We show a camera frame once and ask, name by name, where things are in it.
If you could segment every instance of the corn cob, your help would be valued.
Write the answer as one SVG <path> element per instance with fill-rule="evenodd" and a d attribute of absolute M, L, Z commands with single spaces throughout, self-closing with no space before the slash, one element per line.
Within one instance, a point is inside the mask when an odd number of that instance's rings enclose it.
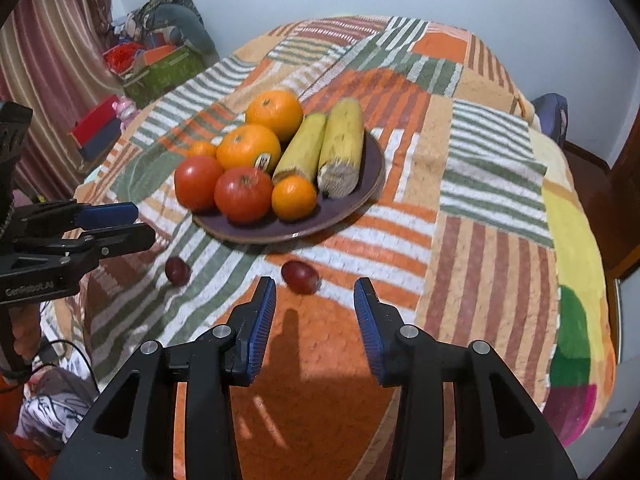
<path fill-rule="evenodd" d="M 329 113 L 320 152 L 318 189 L 329 198 L 343 198 L 358 185 L 364 143 L 364 122 L 357 99 L 340 99 Z"/>
<path fill-rule="evenodd" d="M 306 116 L 273 172 L 274 184 L 292 174 L 303 176 L 312 184 L 315 183 L 325 125 L 324 114 Z"/>

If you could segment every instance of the tangerine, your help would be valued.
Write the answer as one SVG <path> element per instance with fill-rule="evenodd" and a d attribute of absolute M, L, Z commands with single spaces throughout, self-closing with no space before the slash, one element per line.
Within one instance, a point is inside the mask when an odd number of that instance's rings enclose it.
<path fill-rule="evenodd" d="M 273 130 L 280 142 L 291 140 L 305 113 L 298 98 L 287 90 L 269 90 L 256 97 L 246 110 L 247 124 L 261 124 Z"/>
<path fill-rule="evenodd" d="M 189 148 L 188 156 L 216 156 L 218 147 L 214 144 L 210 144 L 206 140 L 196 140 Z"/>
<path fill-rule="evenodd" d="M 243 124 L 223 137 L 216 158 L 225 171 L 249 167 L 273 173 L 281 154 L 280 141 L 270 129 Z"/>
<path fill-rule="evenodd" d="M 283 178 L 271 193 L 271 208 L 285 222 L 295 222 L 308 217 L 316 208 L 316 188 L 306 178 L 291 175 Z"/>

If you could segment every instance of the red grape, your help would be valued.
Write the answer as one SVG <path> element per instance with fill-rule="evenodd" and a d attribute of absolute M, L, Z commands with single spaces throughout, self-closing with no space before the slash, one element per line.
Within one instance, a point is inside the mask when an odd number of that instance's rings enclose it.
<path fill-rule="evenodd" d="M 282 279 L 296 294 L 313 294 L 320 286 L 318 271 L 305 262 L 289 260 L 280 272 Z"/>
<path fill-rule="evenodd" d="M 183 286 L 189 283 L 191 267 L 178 256 L 171 256 L 164 264 L 166 278 L 175 286 Z"/>

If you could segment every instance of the bed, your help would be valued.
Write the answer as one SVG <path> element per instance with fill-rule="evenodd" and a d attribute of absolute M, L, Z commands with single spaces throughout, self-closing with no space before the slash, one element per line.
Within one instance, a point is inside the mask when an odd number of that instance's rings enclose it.
<path fill-rule="evenodd" d="M 385 152 L 385 183 L 321 234 L 222 243 L 178 205 L 172 173 L 191 143 L 216 142 L 271 88 L 297 94 L 306 112 L 357 97 Z M 55 303 L 52 321 L 87 346 L 104 386 L 146 339 L 191 340 L 272 276 L 264 368 L 232 393 L 244 477 L 382 478 L 399 396 L 376 385 L 360 341 L 351 287 L 370 276 L 406 322 L 446 342 L 491 343 L 568 445 L 606 406 L 615 355 L 600 253 L 566 160 L 539 130 L 531 103 L 470 32 L 399 16 L 283 25 L 146 108 L 79 187 L 83 202 L 135 202 L 158 237 L 146 253 L 105 260 L 78 296 Z M 193 267 L 187 287 L 162 272 L 174 254 Z M 319 271 L 316 295 L 283 284 L 280 266 L 293 257 Z M 177 479 L 183 409 L 180 389 Z"/>

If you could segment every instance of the striped curtain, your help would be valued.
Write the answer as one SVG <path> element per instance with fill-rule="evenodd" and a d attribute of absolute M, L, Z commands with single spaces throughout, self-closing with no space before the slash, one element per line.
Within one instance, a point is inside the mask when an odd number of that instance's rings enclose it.
<path fill-rule="evenodd" d="M 111 0 L 20 0 L 0 29 L 0 99 L 33 109 L 17 185 L 71 197 L 86 170 L 69 131 L 105 97 L 121 93 L 102 59 Z"/>

